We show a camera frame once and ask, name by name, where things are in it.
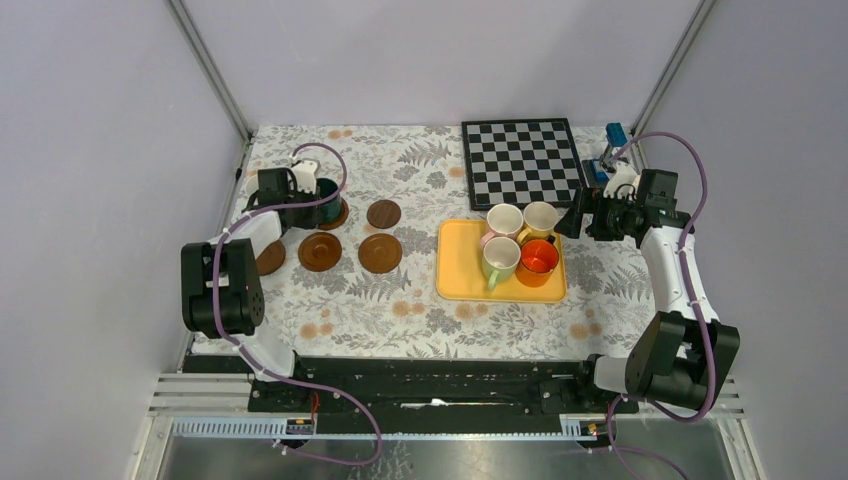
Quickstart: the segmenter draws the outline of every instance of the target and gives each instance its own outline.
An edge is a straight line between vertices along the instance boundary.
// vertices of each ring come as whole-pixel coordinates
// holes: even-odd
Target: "table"
[[[581,158],[605,145],[602,127],[573,128]],[[445,300],[436,292],[439,225],[449,218],[483,218],[467,198],[459,127],[264,126],[255,138],[246,177],[290,164],[305,142],[325,142],[348,164],[342,192],[350,216],[333,230],[342,243],[339,263],[314,273],[297,260],[311,231],[283,237],[285,264],[262,277],[265,321],[301,355],[351,357],[585,359],[591,353],[625,356],[654,314],[647,267],[632,239],[595,242],[563,238],[568,295],[559,304]],[[320,176],[338,180],[337,160],[322,149],[300,158],[321,162]],[[380,199],[400,205],[400,222],[377,230],[365,218]],[[232,220],[244,207],[243,185]],[[376,275],[359,264],[359,244],[382,231],[400,240],[404,257]],[[232,354],[231,346],[197,334],[195,354]]]

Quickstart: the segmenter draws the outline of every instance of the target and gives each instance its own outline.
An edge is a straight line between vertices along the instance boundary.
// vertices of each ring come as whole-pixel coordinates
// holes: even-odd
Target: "green mug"
[[[489,281],[489,290],[509,280],[521,260],[521,247],[508,237],[495,237],[483,247],[483,275]]]
[[[339,186],[336,184],[336,182],[330,180],[329,178],[318,179],[318,196],[320,198],[327,198],[333,193],[335,193],[338,189]],[[318,210],[320,220],[319,224],[335,222],[342,214],[342,196],[339,195],[327,203],[322,203]]]

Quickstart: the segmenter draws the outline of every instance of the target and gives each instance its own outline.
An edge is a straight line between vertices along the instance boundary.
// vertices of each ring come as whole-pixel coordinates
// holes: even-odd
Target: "pink mug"
[[[524,226],[524,215],[515,205],[500,203],[486,214],[486,234],[480,239],[480,246],[495,237],[508,237],[515,240],[521,227]]]

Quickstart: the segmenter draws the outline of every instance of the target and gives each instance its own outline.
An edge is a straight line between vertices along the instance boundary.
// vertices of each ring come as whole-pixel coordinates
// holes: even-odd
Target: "mug handle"
[[[515,237],[515,242],[519,245],[524,243],[524,239],[527,238],[527,235],[530,235],[531,231],[532,230],[530,230],[529,228],[525,228],[524,230],[522,230],[521,233],[519,233],[518,236]]]
[[[495,285],[497,285],[498,281],[498,272],[494,271],[491,275],[489,275],[489,290],[494,290]]]
[[[492,231],[486,232],[486,234],[483,235],[483,238],[480,239],[480,247],[486,246],[486,242],[488,242],[489,240],[491,240],[493,238],[495,238],[495,232],[492,232]]]

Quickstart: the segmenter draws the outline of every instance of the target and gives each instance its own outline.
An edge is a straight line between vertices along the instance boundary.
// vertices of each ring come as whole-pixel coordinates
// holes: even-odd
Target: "chessboard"
[[[571,206],[586,177],[568,120],[493,120],[462,123],[472,210],[499,203]]]

